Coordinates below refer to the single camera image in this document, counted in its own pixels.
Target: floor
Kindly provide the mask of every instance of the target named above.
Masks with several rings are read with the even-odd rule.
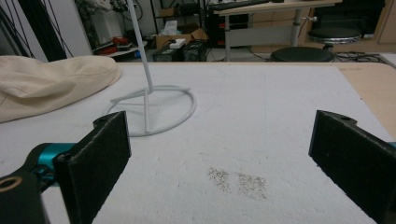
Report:
[[[146,54],[149,62],[153,62],[152,55],[156,49],[147,49]],[[249,47],[231,49],[231,62],[269,62],[269,53],[253,53]],[[133,56],[118,58],[118,62],[141,62]],[[206,51],[207,62],[225,62],[225,49],[208,49]],[[335,62],[338,63],[384,63],[379,53],[344,52],[336,53]]]

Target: white cloth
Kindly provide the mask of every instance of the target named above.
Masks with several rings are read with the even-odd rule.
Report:
[[[0,122],[50,112],[120,78],[112,58],[81,56],[52,63],[0,56]]]

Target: stool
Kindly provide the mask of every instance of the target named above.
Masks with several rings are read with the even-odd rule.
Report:
[[[289,47],[271,54],[272,62],[328,63],[333,59],[334,55],[330,51],[309,47]]]
[[[323,49],[332,51],[333,44],[349,44],[359,41],[361,32],[348,28],[318,28],[308,32],[308,39],[325,44]]]

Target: cable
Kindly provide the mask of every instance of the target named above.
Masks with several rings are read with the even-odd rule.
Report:
[[[74,56],[73,56],[73,53],[70,51],[69,47],[67,46],[66,42],[64,41],[64,38],[63,38],[62,35],[61,35],[61,29],[59,28],[58,20],[56,20],[55,12],[53,11],[53,8],[52,8],[52,3],[51,3],[50,0],[49,0],[49,8],[50,8],[50,10],[51,10],[51,12],[52,12],[53,18],[55,19],[55,24],[54,24],[54,22],[52,21],[50,15],[48,14],[46,1],[44,0],[43,3],[44,3],[44,6],[46,7],[47,16],[48,16],[48,18],[49,18],[49,21],[50,21],[51,24],[52,24],[52,27],[55,29],[56,33],[58,34],[59,38],[61,39],[62,48],[63,48],[64,52],[65,52],[65,49],[67,49],[67,51],[69,52],[70,56],[71,56],[71,57],[74,57]]]
[[[262,57],[262,56],[256,54],[255,52],[253,52],[253,50],[251,50],[251,46],[250,46],[250,47],[247,47],[247,48],[248,48],[248,50],[250,51],[250,53],[252,53],[254,56],[256,56],[256,57],[262,59],[263,61],[265,61],[265,62],[270,62],[270,61],[271,61],[270,58],[264,58],[264,57]]]
[[[31,50],[31,48],[30,48],[29,42],[27,41],[26,33],[24,32],[23,26],[22,26],[22,24],[21,24],[20,15],[18,14],[18,11],[17,11],[17,9],[16,9],[16,7],[15,7],[14,2],[13,2],[13,1],[11,1],[11,2],[12,2],[12,5],[13,5],[13,7],[14,7],[15,14],[17,15],[18,22],[20,23],[20,27],[21,27],[21,30],[22,30],[22,33],[23,33],[23,36],[24,36],[23,43],[25,44],[26,48],[28,48],[29,53],[30,53],[30,57],[31,57],[31,58],[34,58],[35,56],[34,56],[32,50]],[[16,26],[15,26],[14,18],[13,18],[13,16],[12,16],[12,12],[11,12],[11,9],[9,8],[8,1],[7,1],[7,0],[6,0],[6,5],[7,5],[7,8],[8,8],[8,13],[9,13],[9,15],[11,15],[12,26],[13,26],[13,28],[14,28],[14,32],[19,33],[19,32],[17,31]]]
[[[366,54],[364,52],[355,51],[336,53],[335,58],[341,63],[385,63],[381,60],[379,54]]]

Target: white towel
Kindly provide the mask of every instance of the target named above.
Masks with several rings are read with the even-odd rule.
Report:
[[[112,58],[81,56],[52,63],[0,56],[0,122],[50,112],[120,78]]]

